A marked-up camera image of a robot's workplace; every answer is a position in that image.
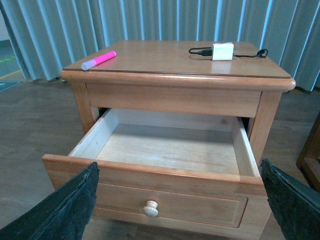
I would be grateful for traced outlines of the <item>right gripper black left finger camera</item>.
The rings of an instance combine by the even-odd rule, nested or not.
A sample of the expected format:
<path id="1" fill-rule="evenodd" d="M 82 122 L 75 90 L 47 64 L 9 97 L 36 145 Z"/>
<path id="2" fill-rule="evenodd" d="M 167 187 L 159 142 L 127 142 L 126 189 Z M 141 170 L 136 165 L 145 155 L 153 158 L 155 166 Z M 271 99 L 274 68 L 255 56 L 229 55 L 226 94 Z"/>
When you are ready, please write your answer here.
<path id="1" fill-rule="evenodd" d="M 96 162 L 0 230 L 2 240 L 80 240 L 97 200 Z"/>

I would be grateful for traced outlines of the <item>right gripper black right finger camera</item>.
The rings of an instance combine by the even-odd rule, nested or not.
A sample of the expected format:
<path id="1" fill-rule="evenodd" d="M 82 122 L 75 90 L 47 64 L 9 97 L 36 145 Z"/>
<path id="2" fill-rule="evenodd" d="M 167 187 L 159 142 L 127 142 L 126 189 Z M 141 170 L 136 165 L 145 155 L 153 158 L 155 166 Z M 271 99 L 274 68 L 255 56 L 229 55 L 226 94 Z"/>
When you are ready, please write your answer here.
<path id="1" fill-rule="evenodd" d="M 287 240 L 320 238 L 320 194 L 285 173 L 267 158 L 261 177 L 268 203 Z"/>

